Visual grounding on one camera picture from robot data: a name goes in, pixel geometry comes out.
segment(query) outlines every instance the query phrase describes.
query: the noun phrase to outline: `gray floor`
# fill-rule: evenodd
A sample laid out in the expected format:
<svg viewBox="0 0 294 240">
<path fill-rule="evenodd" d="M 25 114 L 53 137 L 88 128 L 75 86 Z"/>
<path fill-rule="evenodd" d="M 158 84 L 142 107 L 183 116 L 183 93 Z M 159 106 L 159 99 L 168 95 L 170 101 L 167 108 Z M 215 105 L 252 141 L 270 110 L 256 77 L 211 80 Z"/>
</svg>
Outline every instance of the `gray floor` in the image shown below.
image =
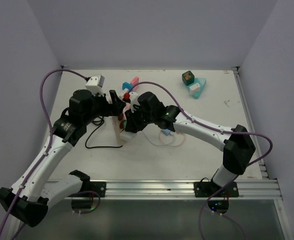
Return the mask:
<svg viewBox="0 0 294 240">
<path fill-rule="evenodd" d="M 65 200 L 52 208 L 36 227 L 26 227 L 19 240 L 199 240 L 198 200 L 103 200 L 90 214 L 72 214 Z M 234 201 L 227 214 L 237 220 L 249 240 L 283 240 L 272 201 Z M 205 211 L 207 240 L 243 240 L 238 226 Z"/>
</svg>

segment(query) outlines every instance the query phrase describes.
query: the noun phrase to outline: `blue object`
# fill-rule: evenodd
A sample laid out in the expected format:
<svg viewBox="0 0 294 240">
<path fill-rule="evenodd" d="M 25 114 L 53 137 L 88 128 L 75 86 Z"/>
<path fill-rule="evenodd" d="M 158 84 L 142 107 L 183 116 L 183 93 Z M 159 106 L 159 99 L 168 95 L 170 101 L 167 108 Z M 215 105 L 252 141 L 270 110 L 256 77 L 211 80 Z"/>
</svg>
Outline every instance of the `blue object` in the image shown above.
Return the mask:
<svg viewBox="0 0 294 240">
<path fill-rule="evenodd" d="M 188 86 L 186 86 L 185 84 L 184 84 L 184 85 L 186 86 L 186 88 L 187 88 L 188 91 L 189 91 L 189 88 L 190 88 L 192 85 L 194 85 L 194 84 L 199 84 L 199 85 L 200 85 L 200 91 L 199 91 L 199 92 L 196 92 L 194 95 L 192 95 L 192 97 L 193 97 L 194 99 L 198 99 L 198 98 L 200 97 L 200 94 L 201 94 L 203 88 L 204 88 L 205 85 L 206 85 L 206 82 L 207 82 L 207 80 L 206 80 L 205 78 L 195 78 L 195 82 L 194 82 L 193 84 L 190 84 L 190 85 L 188 85 Z"/>
<path fill-rule="evenodd" d="M 169 129 L 162 129 L 161 132 L 165 134 L 166 136 L 169 136 L 169 134 L 171 133 Z"/>
<path fill-rule="evenodd" d="M 130 84 L 130 83 L 128 83 L 128 82 L 124 82 L 123 84 L 122 84 L 122 90 L 124 90 L 124 89 L 131 89 L 132 88 L 132 85 Z"/>
</svg>

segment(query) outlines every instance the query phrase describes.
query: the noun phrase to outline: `metal frame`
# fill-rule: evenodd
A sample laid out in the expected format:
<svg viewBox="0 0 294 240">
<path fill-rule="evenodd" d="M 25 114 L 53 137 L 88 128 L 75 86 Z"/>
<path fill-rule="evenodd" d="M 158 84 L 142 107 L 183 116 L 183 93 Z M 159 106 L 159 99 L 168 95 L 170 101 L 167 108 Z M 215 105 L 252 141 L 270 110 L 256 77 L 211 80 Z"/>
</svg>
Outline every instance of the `metal frame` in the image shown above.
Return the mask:
<svg viewBox="0 0 294 240">
<path fill-rule="evenodd" d="M 240 77 L 237 69 L 232 69 L 239 90 L 242 105 L 245 111 L 249 130 L 254 132 L 253 123 L 249 113 L 247 101 L 244 96 Z M 258 154 L 261 154 L 256 136 L 253 136 Z M 269 180 L 264 161 L 259 162 L 263 179 L 261 180 L 237 180 L 239 197 L 231 198 L 233 201 L 241 200 L 273 200 L 279 218 L 280 226 L 286 240 L 292 240 L 292 232 L 289 228 L 281 192 L 277 180 Z M 91 180 L 92 182 L 106 182 L 106 194 L 102 201 L 107 200 L 204 200 L 195 197 L 193 183 L 199 180 Z M 19 220 L 13 217 L 7 239 L 15 233 L 19 226 Z"/>
</svg>

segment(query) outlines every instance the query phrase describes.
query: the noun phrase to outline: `pink object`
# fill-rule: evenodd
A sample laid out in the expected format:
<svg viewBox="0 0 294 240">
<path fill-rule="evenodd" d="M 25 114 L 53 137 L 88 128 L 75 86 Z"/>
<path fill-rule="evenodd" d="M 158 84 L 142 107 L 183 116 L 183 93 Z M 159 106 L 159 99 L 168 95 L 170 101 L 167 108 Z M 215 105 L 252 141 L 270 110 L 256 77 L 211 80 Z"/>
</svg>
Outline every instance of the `pink object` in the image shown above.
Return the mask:
<svg viewBox="0 0 294 240">
<path fill-rule="evenodd" d="M 138 82 L 139 82 L 139 78 L 136 76 L 136 77 L 134 77 L 134 78 L 131 80 L 130 84 L 131 84 L 131 85 L 135 85 L 135 84 L 137 84 Z M 139 85 L 138 85 L 138 86 L 135 86 L 135 87 L 133 88 L 133 90 L 137 90 L 138 87 L 139 87 Z"/>
</svg>

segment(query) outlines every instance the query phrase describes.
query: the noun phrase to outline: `tabletop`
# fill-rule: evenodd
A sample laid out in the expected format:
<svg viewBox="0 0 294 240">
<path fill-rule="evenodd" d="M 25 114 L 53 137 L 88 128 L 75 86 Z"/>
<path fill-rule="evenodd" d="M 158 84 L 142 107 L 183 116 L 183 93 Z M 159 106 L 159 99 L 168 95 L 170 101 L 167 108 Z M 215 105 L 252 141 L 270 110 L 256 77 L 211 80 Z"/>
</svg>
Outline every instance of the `tabletop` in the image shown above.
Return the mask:
<svg viewBox="0 0 294 240">
<path fill-rule="evenodd" d="M 184 86 L 181 75 L 186 70 L 77 70 L 89 77 L 101 74 L 105 77 L 103 90 L 122 91 L 122 83 L 139 77 L 140 82 L 149 81 L 163 85 L 190 114 L 203 120 L 229 127 L 237 124 L 248 129 L 247 119 L 236 80 L 231 70 L 191 70 L 196 78 L 206 78 L 207 83 L 199 99 L 194 99 Z M 62 74 L 61 82 L 51 113 L 54 123 L 63 109 L 68 106 L 73 92 L 85 89 L 85 81 L 68 72 Z M 158 99 L 167 105 L 174 102 L 162 89 L 150 85 L 139 85 L 137 93 L 153 92 Z M 96 128 L 93 124 L 87 127 L 87 133 L 77 145 L 60 162 L 51 175 L 51 180 L 66 177 L 73 170 L 80 170 L 97 180 L 196 180 L 211 178 L 222 164 L 222 152 L 208 143 L 186 135 L 184 143 L 176 148 L 156 147 L 142 132 L 124 144 L 122 148 L 86 149 L 85 140 Z M 143 132 L 150 141 L 160 145 L 160 129 L 148 125 Z M 175 145 L 183 141 L 183 135 L 175 134 Z M 115 131 L 110 117 L 88 141 L 90 146 L 117 146 Z M 258 163 L 246 169 L 238 179 L 262 179 Z"/>
</svg>

